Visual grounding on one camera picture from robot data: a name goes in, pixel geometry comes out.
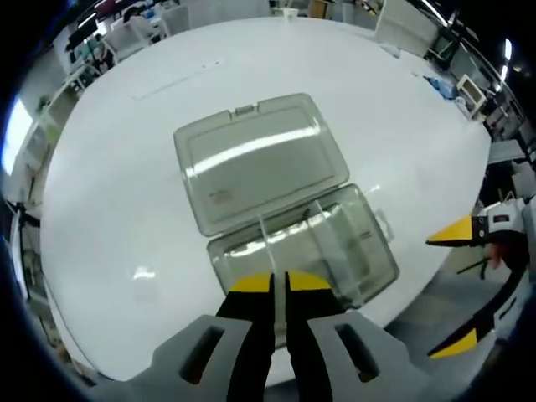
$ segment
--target desk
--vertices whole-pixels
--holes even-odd
[[[526,161],[527,156],[519,146],[518,140],[494,142],[489,150],[488,164],[506,161]]]
[[[439,270],[449,250],[425,240],[472,211],[489,135],[415,76],[415,58],[359,32],[310,18],[209,25],[134,54],[83,94],[50,164],[41,245],[61,316],[96,369],[129,379],[224,300],[173,146],[178,127],[219,111],[298,92],[316,102],[350,182],[394,234],[399,278],[364,316],[387,325]],[[291,378],[284,348],[272,362],[268,384]]]

